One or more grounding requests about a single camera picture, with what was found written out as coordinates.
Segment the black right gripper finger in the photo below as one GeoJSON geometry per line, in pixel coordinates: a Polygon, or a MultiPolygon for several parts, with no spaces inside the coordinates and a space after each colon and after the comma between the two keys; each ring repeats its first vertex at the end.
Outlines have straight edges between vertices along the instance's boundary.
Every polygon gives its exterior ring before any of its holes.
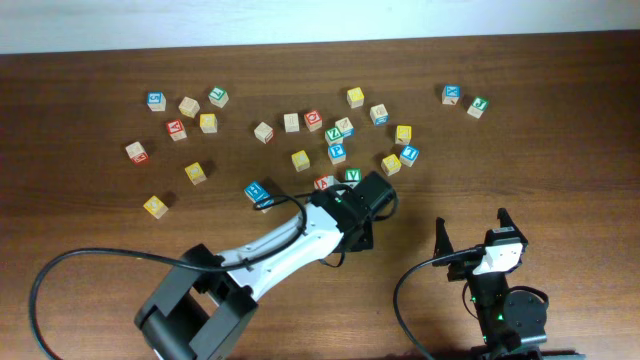
{"type": "Polygon", "coordinates": [[[522,233],[511,219],[506,208],[499,208],[497,211],[497,219],[499,220],[500,227],[496,230],[496,233],[501,236],[521,236],[522,233]]]}
{"type": "MultiPolygon", "coordinates": [[[[454,253],[453,246],[449,239],[448,233],[445,228],[445,220],[441,217],[436,218],[436,242],[434,246],[433,257],[441,258],[446,255],[454,253]]],[[[433,263],[434,266],[448,266],[451,263],[450,259],[439,260],[433,263]]]]}

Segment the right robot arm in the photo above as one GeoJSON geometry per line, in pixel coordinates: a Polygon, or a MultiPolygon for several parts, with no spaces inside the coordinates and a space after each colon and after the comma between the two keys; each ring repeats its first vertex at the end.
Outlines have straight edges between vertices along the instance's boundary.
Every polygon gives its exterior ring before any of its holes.
{"type": "Polygon", "coordinates": [[[448,268],[450,282],[463,281],[484,344],[470,351],[472,359],[584,359],[575,350],[544,352],[545,325],[550,305],[546,293],[528,286],[511,287],[507,275],[522,264],[528,240],[507,210],[497,211],[499,226],[489,229],[484,242],[456,251],[445,228],[436,219],[435,265],[448,268]]]}

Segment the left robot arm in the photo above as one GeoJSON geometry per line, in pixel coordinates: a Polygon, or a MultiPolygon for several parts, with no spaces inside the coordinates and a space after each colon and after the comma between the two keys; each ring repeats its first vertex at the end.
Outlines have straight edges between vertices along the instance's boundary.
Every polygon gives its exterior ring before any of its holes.
{"type": "Polygon", "coordinates": [[[259,299],[307,264],[332,253],[368,250],[372,225],[396,203],[392,185],[371,172],[356,186],[314,191],[291,220],[245,246],[183,254],[137,312],[134,323],[160,359],[224,359],[259,299]]]}

